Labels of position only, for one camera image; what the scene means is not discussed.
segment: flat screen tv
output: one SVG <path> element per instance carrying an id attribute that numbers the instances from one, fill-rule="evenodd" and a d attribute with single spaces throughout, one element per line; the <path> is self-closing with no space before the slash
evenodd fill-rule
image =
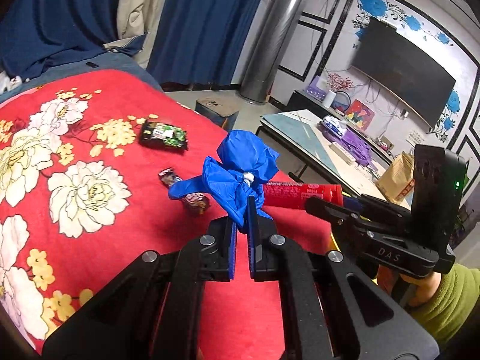
<path id="1" fill-rule="evenodd" d="M 373 17 L 352 66 L 387 88 L 430 127 L 440 118 L 455 85 L 432 57 Z"/>

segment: tied plastic bag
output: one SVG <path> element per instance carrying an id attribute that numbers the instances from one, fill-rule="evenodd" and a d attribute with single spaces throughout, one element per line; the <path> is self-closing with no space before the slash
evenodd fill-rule
<path id="1" fill-rule="evenodd" d="M 247 198 L 253 195 L 258 214 L 270 218 L 260 210 L 265 201 L 263 184 L 278 172 L 275 161 L 279 154 L 259 137 L 243 130 L 230 132 L 217 154 L 222 162 L 208 156 L 202 174 L 172 185 L 169 198 L 176 200 L 190 193 L 209 193 L 229 217 L 243 227 Z"/>
<path id="2" fill-rule="evenodd" d="M 415 186 L 414 163 L 411 155 L 402 152 L 376 181 L 377 188 L 390 202 L 401 203 Z"/>

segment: beige curtain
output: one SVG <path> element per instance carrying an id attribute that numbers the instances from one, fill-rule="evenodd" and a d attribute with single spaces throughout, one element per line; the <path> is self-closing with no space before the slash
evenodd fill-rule
<path id="1" fill-rule="evenodd" d="M 117 11 L 120 40 L 108 43 L 105 47 L 121 47 L 135 36 L 147 33 L 143 50 L 133 57 L 141 67 L 146 68 L 157 36 L 164 3 L 165 0 L 120 0 Z"/>

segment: white flower print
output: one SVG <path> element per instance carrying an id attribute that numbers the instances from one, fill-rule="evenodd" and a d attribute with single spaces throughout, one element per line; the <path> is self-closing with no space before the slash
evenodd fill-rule
<path id="1" fill-rule="evenodd" d="M 104 225 L 113 225 L 115 214 L 128 206 L 131 196 L 122 183 L 123 176 L 103 161 L 77 162 L 65 173 L 49 178 L 50 216 L 59 222 L 60 233 L 78 238 L 83 230 L 93 233 Z"/>
<path id="2" fill-rule="evenodd" d="M 62 142 L 57 135 L 33 127 L 15 133 L 11 146 L 0 150 L 0 203 L 15 207 L 37 185 L 39 171 L 51 167 L 51 154 Z"/>
<path id="3" fill-rule="evenodd" d="M 20 215 L 7 218 L 3 226 L 0 223 L 0 303 L 23 337 L 35 347 L 27 333 L 44 340 L 49 330 L 41 318 L 43 296 L 27 272 L 13 266 L 28 237 L 27 223 Z"/>
<path id="4" fill-rule="evenodd" d="M 63 135 L 68 132 L 68 125 L 83 119 L 82 112 L 88 108 L 88 102 L 71 98 L 56 99 L 42 104 L 40 112 L 30 116 L 28 128 L 49 127 L 49 132 Z"/>

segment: blue rose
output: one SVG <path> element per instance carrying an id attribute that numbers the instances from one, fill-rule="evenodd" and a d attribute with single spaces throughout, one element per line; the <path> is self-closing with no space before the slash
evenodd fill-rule
<path id="1" fill-rule="evenodd" d="M 387 12 L 387 4 L 384 0 L 358 0 L 362 9 L 375 17 L 381 17 Z"/>
<path id="2" fill-rule="evenodd" d="M 453 113 L 457 113 L 458 111 L 460 111 L 460 99 L 458 98 L 457 92 L 452 91 L 452 93 L 450 94 L 450 97 L 447 101 L 447 108 Z"/>
<path id="3" fill-rule="evenodd" d="M 443 44 L 449 44 L 450 43 L 450 39 L 448 38 L 448 36 L 446 36 L 443 32 L 440 32 L 439 34 L 437 34 L 437 37 L 436 37 L 440 42 L 442 42 Z"/>
<path id="4" fill-rule="evenodd" d="M 365 34 L 365 28 L 360 28 L 355 35 L 357 35 L 358 40 L 362 40 L 363 35 Z"/>
<path id="5" fill-rule="evenodd" d="M 453 126 L 455 125 L 455 121 L 447 117 L 445 121 L 443 122 L 443 127 L 445 127 L 445 130 L 450 130 Z"/>
<path id="6" fill-rule="evenodd" d="M 420 28 L 422 28 L 422 25 L 417 18 L 413 16 L 405 16 L 405 23 L 412 31 L 418 31 Z"/>

